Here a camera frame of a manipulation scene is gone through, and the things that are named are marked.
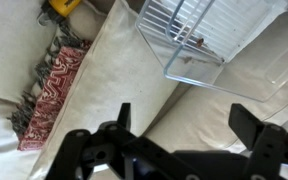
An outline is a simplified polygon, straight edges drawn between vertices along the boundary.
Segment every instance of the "couch cushion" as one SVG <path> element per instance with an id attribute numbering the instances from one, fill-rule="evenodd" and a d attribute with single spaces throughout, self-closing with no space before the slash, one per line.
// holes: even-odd
<path id="1" fill-rule="evenodd" d="M 135 28 L 137 14 L 117 0 L 85 56 L 31 179 L 45 177 L 65 134 L 97 131 L 116 120 L 121 104 L 132 103 L 131 131 L 142 134 L 175 89 Z"/>
<path id="2" fill-rule="evenodd" d="M 14 109 L 15 104 L 0 100 L 0 180 L 25 180 L 40 153 L 16 150 L 17 136 L 6 119 Z"/>
<path id="3" fill-rule="evenodd" d="M 36 18 L 41 1 L 0 2 L 0 98 L 20 102 L 34 83 L 34 66 L 42 60 L 54 26 L 41 27 Z"/>
<path id="4" fill-rule="evenodd" d="M 267 47 L 272 49 L 267 51 L 263 44 L 270 41 L 278 44 Z M 262 66 L 261 56 L 257 56 L 256 53 L 264 53 L 264 57 L 276 56 L 278 54 L 272 53 L 278 53 L 278 50 L 283 52 L 281 47 L 288 48 L 288 13 L 280 15 L 241 51 L 224 69 L 216 83 L 238 86 L 239 84 L 232 82 L 229 77 L 238 76 L 236 72 L 239 72 L 242 73 L 239 76 L 240 81 L 245 82 L 245 86 L 240 88 L 247 90 L 247 74 L 252 74 L 252 69 L 247 69 L 247 64 L 257 63 L 258 66 Z M 265 93 L 265 88 L 253 93 L 261 96 Z M 149 132 L 148 137 L 169 151 L 227 149 L 240 152 L 245 147 L 228 126 L 232 103 L 241 103 L 262 121 L 282 125 L 288 120 L 288 82 L 265 103 L 220 91 L 192 87 Z"/>
<path id="5" fill-rule="evenodd" d="M 94 41 L 105 19 L 106 14 L 89 1 L 82 1 L 68 16 L 68 23 L 79 38 Z"/>

